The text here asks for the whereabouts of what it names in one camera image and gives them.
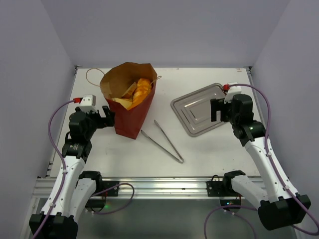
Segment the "red brown paper bag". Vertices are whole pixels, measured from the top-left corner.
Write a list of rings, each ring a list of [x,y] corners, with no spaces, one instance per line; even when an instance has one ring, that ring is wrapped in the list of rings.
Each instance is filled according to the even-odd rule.
[[[132,106],[133,95],[140,78],[149,79],[152,90],[137,106]],[[97,85],[109,108],[115,113],[116,134],[136,139],[153,101],[157,80],[155,69],[150,63],[125,62],[104,73]]]

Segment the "braided fake bread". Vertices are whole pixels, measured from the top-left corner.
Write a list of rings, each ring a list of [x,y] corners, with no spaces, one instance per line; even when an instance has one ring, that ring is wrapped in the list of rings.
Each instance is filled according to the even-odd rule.
[[[137,82],[137,88],[133,95],[133,104],[132,106],[139,105],[151,92],[152,84],[149,79],[140,78]]]

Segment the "metal tongs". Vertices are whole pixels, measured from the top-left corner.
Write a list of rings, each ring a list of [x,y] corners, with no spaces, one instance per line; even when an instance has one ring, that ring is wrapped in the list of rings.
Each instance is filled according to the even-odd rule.
[[[175,144],[170,139],[169,135],[165,132],[164,128],[159,124],[157,120],[154,120],[154,127],[157,128],[159,135],[162,136],[162,139],[158,137],[153,137],[149,135],[144,130],[140,130],[142,136],[144,136],[149,142],[156,146],[159,150],[165,153],[168,157],[179,164],[184,164],[185,159],[182,154],[179,152]]]

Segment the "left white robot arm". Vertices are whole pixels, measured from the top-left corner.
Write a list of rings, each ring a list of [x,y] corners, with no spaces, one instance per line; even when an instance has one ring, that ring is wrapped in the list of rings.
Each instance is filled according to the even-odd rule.
[[[90,106],[77,107],[69,117],[69,131],[62,151],[62,163],[52,191],[40,213],[33,214],[29,226],[35,239],[74,239],[78,220],[91,195],[104,189],[98,171],[84,171],[92,148],[91,138],[99,128],[113,127],[115,113],[102,107],[105,116]]]

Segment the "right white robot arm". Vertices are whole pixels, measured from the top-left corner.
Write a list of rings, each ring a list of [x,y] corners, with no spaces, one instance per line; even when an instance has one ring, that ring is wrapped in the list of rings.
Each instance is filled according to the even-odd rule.
[[[271,142],[265,138],[264,125],[254,120],[252,98],[236,94],[227,103],[224,99],[212,99],[210,106],[212,121],[220,114],[222,122],[231,123],[235,137],[253,159],[265,185],[260,188],[244,172],[236,170],[225,173],[223,192],[230,196],[239,193],[246,198],[269,231],[301,223],[311,201],[292,185],[274,152],[266,151],[272,147]]]

